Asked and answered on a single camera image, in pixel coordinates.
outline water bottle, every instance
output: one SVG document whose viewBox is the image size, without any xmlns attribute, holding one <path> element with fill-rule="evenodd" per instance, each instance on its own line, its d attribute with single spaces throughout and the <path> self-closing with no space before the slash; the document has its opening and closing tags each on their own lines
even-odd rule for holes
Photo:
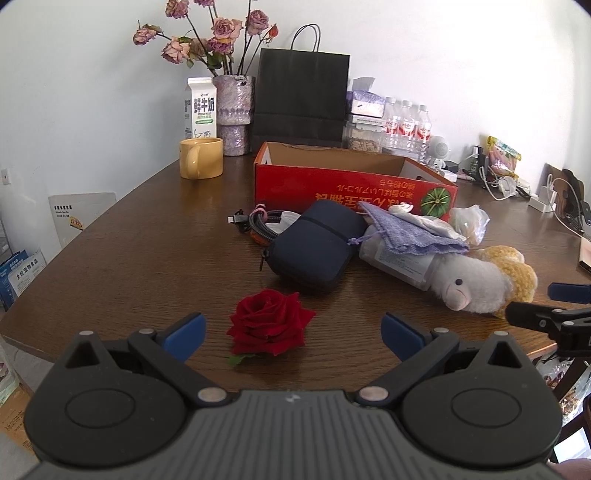
<svg viewBox="0 0 591 480">
<path fill-rule="evenodd" d="M 386 97 L 384 118 L 386 120 L 386 127 L 383 134 L 384 141 L 382 142 L 382 146 L 394 148 L 396 146 L 398 128 L 400 127 L 400 112 L 396 105 L 396 99 L 393 97 Z"/>
<path fill-rule="evenodd" d="M 427 161 L 427 147 L 431 138 L 431 119 L 426 105 L 418 107 L 417 124 L 413 132 L 413 151 L 418 155 L 420 163 Z"/>
<path fill-rule="evenodd" d="M 402 110 L 400 110 L 400 125 L 398 127 L 398 137 L 396 139 L 396 148 L 401 150 L 411 151 L 413 148 L 413 134 L 417 120 L 411 112 L 412 106 L 413 103 L 408 100 L 402 102 Z"/>
</svg>

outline pumpkin illustration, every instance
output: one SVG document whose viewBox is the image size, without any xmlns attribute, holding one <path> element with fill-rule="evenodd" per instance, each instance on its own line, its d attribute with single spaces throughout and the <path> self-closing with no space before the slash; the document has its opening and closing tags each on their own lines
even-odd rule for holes
<svg viewBox="0 0 591 480">
<path fill-rule="evenodd" d="M 452 204 L 452 196 L 447 189 L 437 187 L 430 190 L 421 200 L 421 213 L 441 218 Z"/>
</svg>

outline poster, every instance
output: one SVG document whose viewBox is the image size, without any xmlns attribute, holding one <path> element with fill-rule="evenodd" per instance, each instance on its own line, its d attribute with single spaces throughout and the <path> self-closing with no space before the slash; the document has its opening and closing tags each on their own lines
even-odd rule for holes
<svg viewBox="0 0 591 480">
<path fill-rule="evenodd" d="M 74 240 L 115 202 L 113 192 L 50 196 L 49 206 L 61 247 L 64 248 Z"/>
</svg>

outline purple vase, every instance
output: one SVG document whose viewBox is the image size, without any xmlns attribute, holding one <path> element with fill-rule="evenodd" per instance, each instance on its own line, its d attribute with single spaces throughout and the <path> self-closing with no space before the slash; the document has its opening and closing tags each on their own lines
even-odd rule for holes
<svg viewBox="0 0 591 480">
<path fill-rule="evenodd" d="M 246 155 L 251 150 L 248 125 L 218 125 L 217 136 L 223 140 L 223 154 L 227 157 Z"/>
<path fill-rule="evenodd" d="M 218 75 L 212 82 L 217 88 L 217 124 L 249 125 L 254 114 L 255 78 Z"/>
</svg>

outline mug handle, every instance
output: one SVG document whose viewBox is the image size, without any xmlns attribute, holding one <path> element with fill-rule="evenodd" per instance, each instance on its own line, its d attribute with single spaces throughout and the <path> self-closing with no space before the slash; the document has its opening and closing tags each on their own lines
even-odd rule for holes
<svg viewBox="0 0 591 480">
<path fill-rule="evenodd" d="M 201 147 L 194 145 L 187 153 L 187 175 L 190 179 L 196 180 L 199 178 L 199 151 Z"/>
</svg>

